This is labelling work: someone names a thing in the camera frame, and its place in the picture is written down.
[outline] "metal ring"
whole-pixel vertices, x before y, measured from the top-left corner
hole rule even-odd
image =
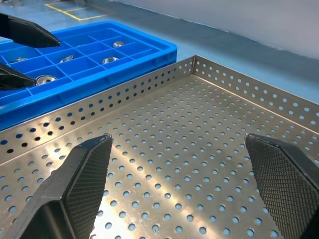
[[[72,60],[72,59],[73,59],[73,55],[69,55],[69,56],[67,56],[67,57],[64,57],[64,58],[60,61],[60,63],[66,62],[66,61],[70,61],[70,60]]]
[[[35,80],[36,80],[36,84],[39,86],[45,83],[49,83],[51,81],[55,81],[56,77],[50,76],[50,75],[41,75],[41,76],[38,76]]]
[[[10,63],[14,63],[14,62],[19,62],[19,61],[24,61],[24,60],[27,60],[29,59],[28,57],[18,57],[14,60],[11,60]]]
[[[125,43],[122,41],[116,41],[113,43],[113,47],[120,47],[120,46],[124,46]]]
[[[117,60],[118,60],[117,57],[107,57],[107,58],[102,60],[102,64],[107,64],[107,63],[110,63],[110,62],[113,62],[113,61],[117,61]]]

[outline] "blue plastic crate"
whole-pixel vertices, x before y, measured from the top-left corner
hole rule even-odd
[[[50,83],[0,91],[0,130],[176,62],[177,47],[116,22],[72,27],[53,34],[59,47],[30,48],[0,42],[0,62],[36,78],[52,75]],[[113,47],[115,41],[125,43]],[[73,55],[73,59],[60,63]],[[11,63],[24,57],[27,60]],[[102,64],[107,57],[118,60]]]

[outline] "perforated metal tray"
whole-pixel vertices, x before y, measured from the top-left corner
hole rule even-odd
[[[246,133],[319,166],[319,106],[194,56],[0,133],[2,236],[71,148],[112,134],[95,239],[281,238]]]

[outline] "yellow line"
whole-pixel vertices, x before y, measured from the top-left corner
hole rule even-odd
[[[66,10],[65,12],[69,12],[69,11],[77,11],[77,10],[86,9],[86,8],[87,8],[87,7],[81,7],[81,8],[76,8],[76,9]]]
[[[109,14],[99,15],[99,16],[92,16],[92,17],[87,17],[87,18],[80,18],[79,21],[89,20],[89,19],[98,18],[98,17],[102,17],[102,16],[107,16],[107,15],[109,15]]]
[[[48,5],[48,4],[45,4],[45,5],[46,5],[47,7],[49,7],[49,8],[51,8],[51,9],[54,9],[54,10],[58,11],[58,12],[64,13],[65,15],[68,15],[68,16],[70,16],[71,18],[74,18],[75,20],[78,20],[78,21],[81,21],[81,20],[82,20],[81,18],[78,18],[78,17],[76,17],[76,16],[74,16],[74,15],[72,15],[72,14],[66,12],[66,11],[62,11],[62,10],[60,10],[60,9],[58,9],[58,8],[56,8],[56,7],[53,7],[53,6],[51,6],[51,5]]]

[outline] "blue floor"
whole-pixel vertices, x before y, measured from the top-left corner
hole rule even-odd
[[[45,4],[52,4],[63,12]],[[97,21],[118,21],[175,43],[177,60],[197,54],[319,103],[319,60],[270,48],[218,29],[106,0],[86,3],[11,0],[0,3],[0,12],[34,21],[49,31]],[[88,19],[78,20],[66,13]]]

